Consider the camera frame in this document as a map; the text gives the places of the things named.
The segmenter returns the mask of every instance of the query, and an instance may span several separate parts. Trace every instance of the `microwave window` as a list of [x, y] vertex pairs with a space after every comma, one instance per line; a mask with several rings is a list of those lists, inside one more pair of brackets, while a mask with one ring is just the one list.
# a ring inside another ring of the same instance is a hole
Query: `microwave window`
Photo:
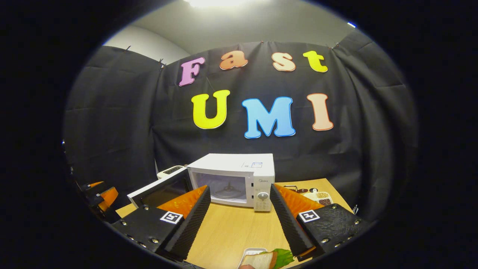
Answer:
[[171, 184], [161, 187], [158, 190], [141, 198], [143, 204], [147, 204], [150, 207], [158, 207], [165, 202], [172, 200], [182, 194], [185, 194], [188, 190], [186, 184], [186, 178], [175, 180]]
[[194, 178], [198, 187], [209, 186], [212, 198], [247, 203], [245, 177], [195, 173]]

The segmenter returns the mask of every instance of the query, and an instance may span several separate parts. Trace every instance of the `microwave label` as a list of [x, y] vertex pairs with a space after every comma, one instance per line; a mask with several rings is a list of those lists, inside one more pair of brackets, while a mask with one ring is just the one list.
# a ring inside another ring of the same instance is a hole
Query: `microwave label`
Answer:
[[245, 168], [262, 168], [262, 163], [259, 163], [259, 162], [254, 162], [254, 163], [245, 162], [245, 163], [242, 164], [242, 167], [245, 167]]

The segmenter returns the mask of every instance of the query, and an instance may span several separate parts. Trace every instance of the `white wall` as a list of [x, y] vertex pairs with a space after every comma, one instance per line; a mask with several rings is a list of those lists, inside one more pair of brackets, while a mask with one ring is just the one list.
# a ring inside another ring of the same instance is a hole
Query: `white wall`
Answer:
[[127, 26], [106, 41], [104, 45], [124, 49], [131, 45], [129, 48], [130, 51], [142, 54], [156, 61], [163, 59], [162, 62], [165, 64], [170, 64], [190, 56], [189, 53], [173, 42], [136, 26]]

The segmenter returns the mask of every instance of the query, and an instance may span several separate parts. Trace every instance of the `ceiling light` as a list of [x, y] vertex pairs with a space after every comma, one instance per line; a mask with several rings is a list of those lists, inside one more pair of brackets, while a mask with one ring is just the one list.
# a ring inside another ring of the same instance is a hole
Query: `ceiling light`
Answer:
[[257, 0], [184, 0], [192, 7], [232, 7]]

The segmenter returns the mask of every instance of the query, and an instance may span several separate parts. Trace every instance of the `lettuce leaf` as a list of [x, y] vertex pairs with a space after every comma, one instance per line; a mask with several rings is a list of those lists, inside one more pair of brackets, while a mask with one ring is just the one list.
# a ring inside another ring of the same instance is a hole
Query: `lettuce leaf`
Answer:
[[292, 252], [290, 250], [276, 248], [273, 251], [277, 252], [277, 260], [275, 261], [275, 266], [273, 269], [282, 268], [294, 261], [294, 257], [292, 256]]

